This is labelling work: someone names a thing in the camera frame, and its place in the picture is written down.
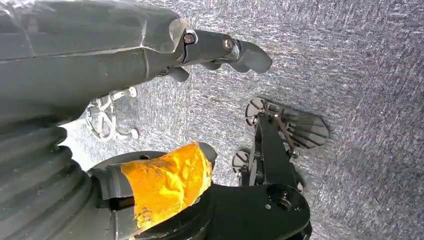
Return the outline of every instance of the orange tape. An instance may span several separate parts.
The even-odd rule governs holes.
[[[197,143],[156,159],[124,163],[121,172],[134,194],[138,232],[191,206],[212,181],[212,164]]]

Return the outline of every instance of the black plastic part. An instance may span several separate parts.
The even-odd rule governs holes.
[[[212,185],[209,190],[215,207],[208,240],[285,240],[309,224],[311,213],[307,201],[287,185]],[[284,192],[290,209],[279,205]]]
[[[296,178],[293,168],[286,153],[283,141],[277,134],[267,116],[257,116],[255,146],[261,145],[261,156],[263,160],[266,184],[286,184],[296,188]]]
[[[238,173],[248,163],[249,151],[247,149],[238,150],[232,157],[232,170],[234,173]]]
[[[206,157],[206,159],[212,164],[212,169],[214,169],[215,160],[218,157],[218,153],[215,151],[215,149],[211,145],[205,142],[199,142],[199,147],[201,151],[203,152],[204,156]]]
[[[270,69],[273,60],[256,44],[241,40],[235,41],[235,44],[240,49],[240,58],[230,64],[235,70],[244,73],[252,69],[257,73],[265,73]]]
[[[184,64],[207,63],[228,55],[223,46],[223,40],[228,35],[203,30],[195,30],[194,34],[196,42],[185,46]]]
[[[178,83],[183,83],[190,77],[190,74],[182,67],[170,67],[168,75]]]
[[[246,73],[250,69],[266,72],[273,61],[259,46],[217,32],[193,30],[195,42],[185,45],[182,66],[202,64],[208,70],[217,70],[221,64],[229,64],[236,71]]]
[[[211,61],[202,63],[201,65],[204,68],[206,68],[207,70],[211,70],[211,71],[217,70],[221,67],[221,63],[215,63],[215,62],[211,62]]]
[[[301,231],[296,233],[295,235],[287,238],[287,240],[309,240],[312,236],[312,225],[309,224]]]
[[[264,98],[252,98],[245,112],[247,124],[254,126],[255,117],[259,113],[280,118],[296,147],[312,149],[323,146],[329,138],[326,125],[315,115],[293,110]]]
[[[122,209],[134,207],[134,197],[121,197],[121,198],[111,198],[109,199],[108,208],[111,211],[119,211]]]

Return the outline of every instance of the metal bolt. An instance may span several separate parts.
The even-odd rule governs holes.
[[[295,151],[295,150],[290,150],[290,156],[293,158],[293,159],[297,159],[300,155],[301,155],[301,153],[300,152],[297,152],[297,151]]]
[[[192,44],[195,42],[195,36],[193,34],[187,33],[184,35],[184,43],[185,44]]]
[[[282,208],[283,210],[288,210],[288,209],[290,209],[290,207],[292,206],[292,204],[286,198],[280,198],[280,200],[278,202],[278,206],[280,208]]]
[[[222,46],[224,47],[225,51],[231,52],[233,50],[233,39],[230,36],[225,36],[224,40],[222,41]]]

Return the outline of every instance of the screw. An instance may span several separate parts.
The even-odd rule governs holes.
[[[297,151],[293,151],[293,158],[297,159],[301,153]]]
[[[184,43],[185,44],[192,44],[195,42],[195,36],[193,34],[187,33],[184,35]]]
[[[224,40],[222,40],[222,46],[224,47],[225,51],[231,52],[233,50],[233,39],[230,36],[225,36]]]

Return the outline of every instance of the carpeted floor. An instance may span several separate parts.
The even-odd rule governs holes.
[[[419,240],[424,234],[424,3],[419,0],[146,0],[190,27],[254,42],[273,58],[265,74],[187,68],[117,104],[139,140],[96,141],[68,126],[86,169],[111,156],[203,141],[219,154],[214,180],[235,185],[233,153],[252,143],[248,99],[265,96],[322,117],[327,146],[303,151],[314,240]]]

